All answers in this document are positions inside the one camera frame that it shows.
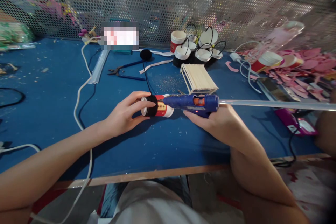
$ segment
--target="blue-handled pliers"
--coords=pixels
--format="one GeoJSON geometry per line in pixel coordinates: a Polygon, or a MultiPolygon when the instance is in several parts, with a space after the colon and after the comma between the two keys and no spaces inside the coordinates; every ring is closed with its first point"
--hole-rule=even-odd
{"type": "Polygon", "coordinates": [[[127,65],[123,65],[123,66],[117,67],[115,70],[109,69],[109,71],[111,73],[109,73],[108,75],[117,75],[118,77],[121,77],[121,78],[136,79],[136,80],[139,80],[139,81],[142,81],[142,80],[145,81],[146,79],[141,78],[141,77],[133,77],[133,76],[126,76],[126,75],[120,75],[119,74],[119,71],[125,72],[124,70],[122,70],[122,68],[130,67],[130,66],[133,66],[133,65],[136,65],[136,64],[140,64],[142,62],[145,62],[145,61],[144,60],[140,60],[140,61],[137,61],[137,62],[129,63],[127,65]]]}

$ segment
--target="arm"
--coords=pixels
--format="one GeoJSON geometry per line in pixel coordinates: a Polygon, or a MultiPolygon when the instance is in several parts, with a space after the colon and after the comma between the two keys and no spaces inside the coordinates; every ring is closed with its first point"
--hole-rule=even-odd
{"type": "Polygon", "coordinates": [[[83,154],[102,142],[133,129],[149,119],[132,115],[149,101],[139,101],[148,92],[133,92],[121,101],[104,121],[36,153],[0,174],[0,219],[4,211],[26,208],[39,199],[83,154]]]}
{"type": "Polygon", "coordinates": [[[209,119],[188,111],[184,114],[230,146],[231,169],[242,188],[241,205],[247,222],[309,223],[264,148],[231,106],[219,108],[209,119]]]}

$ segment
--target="black wire handle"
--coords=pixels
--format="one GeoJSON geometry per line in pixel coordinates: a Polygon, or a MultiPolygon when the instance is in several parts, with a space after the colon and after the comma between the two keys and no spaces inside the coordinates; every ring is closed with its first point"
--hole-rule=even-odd
{"type": "Polygon", "coordinates": [[[204,29],[204,31],[202,31],[202,33],[207,32],[209,28],[211,28],[211,41],[210,41],[210,43],[212,43],[212,39],[214,37],[214,31],[213,31],[214,29],[211,26],[208,26],[208,28],[204,29]]]}
{"type": "Polygon", "coordinates": [[[187,53],[187,51],[188,51],[188,49],[189,49],[189,39],[188,38],[190,38],[190,37],[192,37],[192,36],[196,36],[197,38],[198,38],[198,36],[197,35],[190,35],[190,36],[188,36],[184,41],[183,41],[183,43],[182,43],[182,46],[184,45],[184,43],[188,40],[188,47],[187,47],[187,50],[186,50],[186,52],[185,53],[187,53]]]}
{"type": "Polygon", "coordinates": [[[224,48],[219,52],[219,54],[221,54],[222,53],[222,51],[225,49],[225,47],[226,47],[226,41],[225,40],[222,40],[222,41],[219,41],[217,44],[215,44],[214,46],[213,46],[213,48],[215,48],[216,47],[216,45],[218,45],[219,43],[222,43],[222,42],[224,42],[225,43],[225,46],[224,46],[224,48]]]}
{"type": "Polygon", "coordinates": [[[205,48],[200,47],[200,48],[198,48],[198,49],[196,50],[196,52],[197,52],[199,49],[204,49],[204,50],[206,50],[205,48]]]}
{"type": "Polygon", "coordinates": [[[191,24],[188,24],[188,25],[185,27],[184,31],[186,31],[186,30],[187,30],[188,26],[193,26],[193,27],[195,28],[195,35],[197,35],[197,29],[196,29],[196,25],[194,25],[193,23],[191,23],[191,24]]]}

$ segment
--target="plastic bottle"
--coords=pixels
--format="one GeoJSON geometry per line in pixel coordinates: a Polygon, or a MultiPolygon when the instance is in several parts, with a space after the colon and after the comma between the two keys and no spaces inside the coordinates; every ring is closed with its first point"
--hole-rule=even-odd
{"type": "Polygon", "coordinates": [[[265,52],[277,52],[281,47],[299,35],[305,25],[297,21],[287,21],[282,26],[275,28],[260,45],[253,48],[247,55],[246,60],[251,64],[256,62],[265,52]]]}

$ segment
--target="hot glue gun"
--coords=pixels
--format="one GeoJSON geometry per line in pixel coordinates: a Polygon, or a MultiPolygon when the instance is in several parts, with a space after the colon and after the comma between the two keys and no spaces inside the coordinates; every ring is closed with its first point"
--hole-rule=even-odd
{"type": "Polygon", "coordinates": [[[175,109],[188,110],[201,117],[208,118],[211,112],[219,107],[218,96],[209,94],[197,96],[195,94],[171,95],[163,98],[163,103],[175,109]]]}

